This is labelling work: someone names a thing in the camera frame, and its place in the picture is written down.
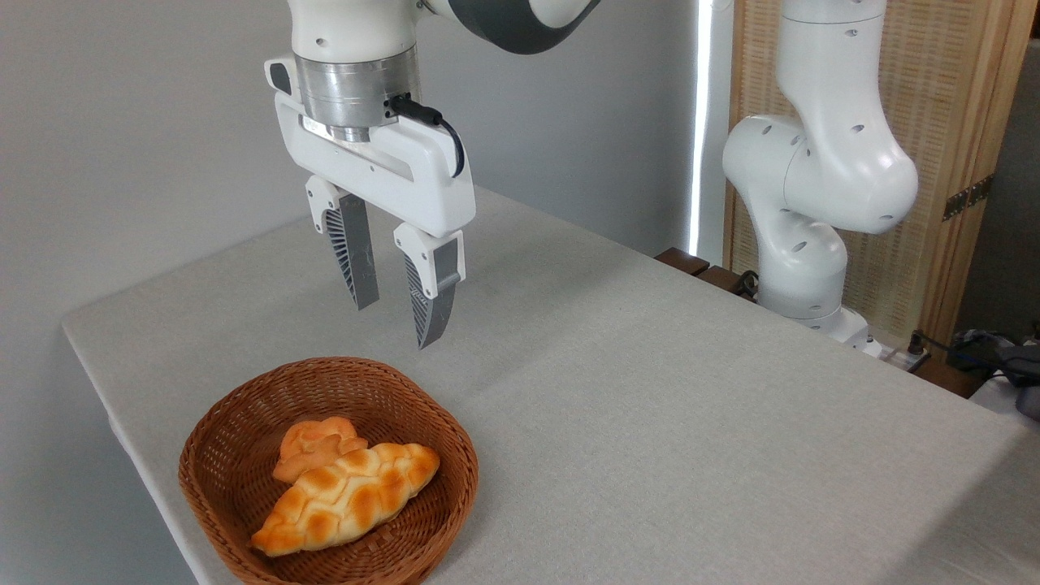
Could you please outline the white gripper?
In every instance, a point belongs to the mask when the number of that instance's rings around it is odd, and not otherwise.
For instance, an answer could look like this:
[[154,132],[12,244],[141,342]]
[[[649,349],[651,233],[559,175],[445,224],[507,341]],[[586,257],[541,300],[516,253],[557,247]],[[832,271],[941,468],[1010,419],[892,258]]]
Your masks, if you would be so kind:
[[305,115],[292,58],[267,60],[265,77],[275,90],[275,111],[289,155],[315,175],[305,182],[312,223],[331,243],[358,310],[379,300],[364,201],[406,222],[394,230],[394,240],[405,256],[418,347],[428,347],[444,333],[457,283],[466,278],[464,238],[458,230],[476,215],[469,169],[454,176],[454,139],[445,130],[401,116],[369,130],[366,143],[335,138]]

